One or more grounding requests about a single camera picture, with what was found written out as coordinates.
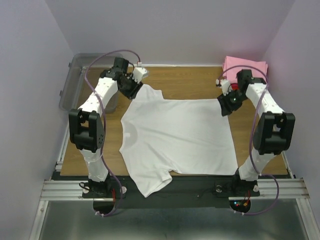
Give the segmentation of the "white t shirt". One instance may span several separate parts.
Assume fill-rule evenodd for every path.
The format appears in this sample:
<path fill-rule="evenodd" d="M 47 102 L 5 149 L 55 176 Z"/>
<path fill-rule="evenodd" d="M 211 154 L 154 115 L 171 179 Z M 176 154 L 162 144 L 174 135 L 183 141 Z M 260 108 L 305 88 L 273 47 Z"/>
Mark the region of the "white t shirt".
<path fill-rule="evenodd" d="M 229 120 L 216 99 L 165 99 L 145 84 L 121 119 L 120 153 L 144 197 L 183 175 L 231 176 L 237 158 Z"/>

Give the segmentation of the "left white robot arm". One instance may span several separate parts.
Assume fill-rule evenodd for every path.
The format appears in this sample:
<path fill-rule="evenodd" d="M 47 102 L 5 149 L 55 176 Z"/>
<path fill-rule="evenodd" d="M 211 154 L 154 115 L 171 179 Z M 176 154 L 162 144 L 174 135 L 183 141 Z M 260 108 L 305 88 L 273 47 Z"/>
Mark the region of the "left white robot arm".
<path fill-rule="evenodd" d="M 112 193 L 110 172 L 102 159 L 106 107 L 117 92 L 133 100 L 143 86 L 142 80 L 148 76 L 140 63 L 133 66 L 132 72 L 128 71 L 129 65 L 128 60 L 116 57 L 113 66 L 100 74 L 87 100 L 68 113 L 70 142 L 82 154 L 88 170 L 88 181 L 79 185 L 83 198 L 107 198 Z"/>

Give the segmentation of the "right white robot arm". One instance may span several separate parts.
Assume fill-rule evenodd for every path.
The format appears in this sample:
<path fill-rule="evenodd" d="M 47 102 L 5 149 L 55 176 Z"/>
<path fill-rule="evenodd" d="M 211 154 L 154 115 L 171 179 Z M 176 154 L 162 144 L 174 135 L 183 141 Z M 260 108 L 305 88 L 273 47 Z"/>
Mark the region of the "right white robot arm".
<path fill-rule="evenodd" d="M 283 151 L 292 141 L 296 117 L 285 112 L 273 99 L 268 90 L 267 78 L 253 77 L 251 67 L 243 67 L 236 74 L 236 83 L 218 78 L 216 86 L 222 93 L 218 96 L 222 116 L 238 110 L 245 100 L 255 107 L 249 140 L 249 156 L 235 171 L 226 186 L 226 192 L 239 196 L 258 195 L 257 180 L 266 165 Z"/>

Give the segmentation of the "folded red t shirt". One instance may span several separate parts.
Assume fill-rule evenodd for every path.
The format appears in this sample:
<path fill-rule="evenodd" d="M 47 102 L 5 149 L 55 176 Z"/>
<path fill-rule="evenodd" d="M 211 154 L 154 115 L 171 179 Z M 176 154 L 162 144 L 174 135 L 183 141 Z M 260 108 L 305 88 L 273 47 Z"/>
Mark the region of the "folded red t shirt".
<path fill-rule="evenodd" d="M 239 87 L 238 87 L 237 83 L 231 83 L 230 87 L 229 87 L 229 92 L 236 91 L 238 89 L 239 89 Z"/>

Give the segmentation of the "clear plastic bin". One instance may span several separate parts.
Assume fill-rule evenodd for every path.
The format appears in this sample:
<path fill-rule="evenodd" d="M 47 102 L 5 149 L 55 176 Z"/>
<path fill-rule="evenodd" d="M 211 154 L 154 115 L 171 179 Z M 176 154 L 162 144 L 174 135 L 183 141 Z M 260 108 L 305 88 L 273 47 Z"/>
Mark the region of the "clear plastic bin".
<path fill-rule="evenodd" d="M 60 91 L 59 108 L 63 111 L 70 111 L 82 105 L 80 100 L 81 92 L 86 84 L 84 80 L 87 67 L 98 57 L 104 53 L 79 53 L 75 55 L 72 61 L 69 63 L 69 72 L 66 77 L 66 81 L 63 90 Z M 94 70 L 102 69 L 100 73 L 109 69 L 114 64 L 115 57 L 123 57 L 121 53 L 112 53 L 104 58 L 100 59 L 90 68 L 92 73 Z M 115 112 L 119 99 L 119 93 L 115 93 L 108 104 L 105 107 L 105 113 L 111 114 Z"/>

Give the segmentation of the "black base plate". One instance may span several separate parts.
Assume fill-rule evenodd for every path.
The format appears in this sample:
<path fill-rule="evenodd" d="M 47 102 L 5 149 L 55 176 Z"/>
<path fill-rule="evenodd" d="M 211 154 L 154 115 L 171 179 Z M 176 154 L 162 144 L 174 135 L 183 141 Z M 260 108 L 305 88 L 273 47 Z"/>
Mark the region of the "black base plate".
<path fill-rule="evenodd" d="M 124 176 L 118 184 L 107 177 L 104 182 L 80 182 L 82 198 L 93 199 L 93 208 L 108 213 L 119 209 L 229 208 L 248 212 L 250 199 L 260 196 L 257 181 L 239 176 L 173 176 L 159 191 L 144 197 L 133 180 Z"/>

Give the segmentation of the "aluminium frame rail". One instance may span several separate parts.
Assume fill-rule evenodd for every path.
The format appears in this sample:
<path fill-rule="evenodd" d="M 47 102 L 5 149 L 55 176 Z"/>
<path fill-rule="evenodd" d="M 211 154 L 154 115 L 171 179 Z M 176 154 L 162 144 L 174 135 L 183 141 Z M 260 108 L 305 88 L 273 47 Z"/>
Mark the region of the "aluminium frame rail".
<path fill-rule="evenodd" d="M 119 179 L 129 177 L 116 149 L 122 144 L 122 127 L 107 125 L 106 150 Z M 82 176 L 54 172 L 43 183 L 32 240 L 311 240 L 312 214 L 302 179 L 261 178 L 260 195 L 251 208 L 261 210 L 274 197 L 277 203 L 266 213 L 242 216 L 229 208 L 118 209 L 107 217 L 95 216 L 93 199 L 82 197 Z"/>

